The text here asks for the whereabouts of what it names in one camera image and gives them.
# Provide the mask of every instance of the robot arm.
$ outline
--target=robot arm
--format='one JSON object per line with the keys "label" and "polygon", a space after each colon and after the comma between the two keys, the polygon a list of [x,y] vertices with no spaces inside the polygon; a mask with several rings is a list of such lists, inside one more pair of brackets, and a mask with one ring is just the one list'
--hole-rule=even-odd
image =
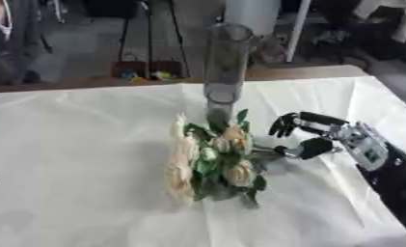
{"label": "robot arm", "polygon": [[357,161],[365,180],[379,194],[381,201],[406,228],[406,153],[365,123],[351,124],[313,113],[290,113],[272,125],[269,134],[289,136],[295,128],[319,135],[298,148],[276,147],[283,156],[309,159],[333,151],[333,142]]}

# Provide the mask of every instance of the white tablecloth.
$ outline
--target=white tablecloth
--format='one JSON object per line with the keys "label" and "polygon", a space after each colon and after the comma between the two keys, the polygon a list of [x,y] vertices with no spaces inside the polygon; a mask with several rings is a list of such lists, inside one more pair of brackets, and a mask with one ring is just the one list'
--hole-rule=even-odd
{"label": "white tablecloth", "polygon": [[[288,112],[374,125],[406,150],[406,105],[372,77],[247,83],[266,136]],[[0,94],[0,247],[406,246],[406,230],[346,154],[270,165],[261,207],[238,200],[188,208],[165,190],[169,124],[203,122],[199,85]]]}

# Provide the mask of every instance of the person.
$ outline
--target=person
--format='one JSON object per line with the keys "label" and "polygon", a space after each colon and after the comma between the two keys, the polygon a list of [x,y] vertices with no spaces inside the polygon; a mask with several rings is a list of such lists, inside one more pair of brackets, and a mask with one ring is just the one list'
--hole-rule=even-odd
{"label": "person", "polygon": [[405,15],[392,38],[395,41],[406,42],[406,0],[362,0],[354,11],[354,14],[361,19],[367,19],[380,6],[402,8],[405,10]]}
{"label": "person", "polygon": [[40,39],[38,0],[0,0],[0,85],[40,80],[28,70]]}

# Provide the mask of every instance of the chair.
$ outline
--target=chair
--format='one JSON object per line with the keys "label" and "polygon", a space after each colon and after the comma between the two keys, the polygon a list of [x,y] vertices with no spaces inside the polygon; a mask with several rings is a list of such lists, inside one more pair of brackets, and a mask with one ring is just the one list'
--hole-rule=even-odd
{"label": "chair", "polygon": [[357,52],[357,47],[379,60],[397,57],[398,50],[392,49],[396,47],[396,43],[391,36],[400,23],[403,11],[380,7],[367,21],[362,21],[353,13],[360,1],[316,0],[314,2],[313,8],[323,15],[328,24],[321,26],[322,38],[317,38],[313,43],[313,48],[307,54],[308,58],[324,54],[325,49],[329,51],[326,53],[335,54],[340,64],[343,64],[346,58],[353,58],[364,63],[363,69],[368,70],[370,61]]}

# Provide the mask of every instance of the white rose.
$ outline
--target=white rose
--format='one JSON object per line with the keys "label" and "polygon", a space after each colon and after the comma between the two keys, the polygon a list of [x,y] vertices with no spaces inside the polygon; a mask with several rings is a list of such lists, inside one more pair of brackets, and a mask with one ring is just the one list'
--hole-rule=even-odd
{"label": "white rose", "polygon": [[189,161],[195,161],[200,157],[200,145],[194,135],[186,136],[182,139],[183,153],[186,154]]}
{"label": "white rose", "polygon": [[252,136],[249,133],[246,133],[238,125],[232,125],[228,127],[224,134],[224,138],[232,141],[233,146],[243,151],[243,154],[248,155],[251,153],[254,142]]}
{"label": "white rose", "polygon": [[184,114],[177,115],[177,120],[171,124],[171,136],[176,139],[184,138],[184,126],[186,125],[186,117]]}
{"label": "white rose", "polygon": [[187,204],[192,204],[195,195],[191,178],[192,168],[187,156],[175,151],[167,166],[167,187],[175,198]]}
{"label": "white rose", "polygon": [[212,148],[203,148],[202,157],[203,157],[203,160],[205,160],[205,161],[213,161],[218,157],[218,154]]}
{"label": "white rose", "polygon": [[210,145],[221,153],[229,152],[231,149],[230,141],[222,136],[212,139]]}
{"label": "white rose", "polygon": [[242,140],[245,139],[245,131],[238,125],[232,125],[225,130],[224,138],[229,141]]}
{"label": "white rose", "polygon": [[256,177],[252,163],[244,159],[233,168],[224,170],[223,174],[230,184],[237,187],[252,187]]}

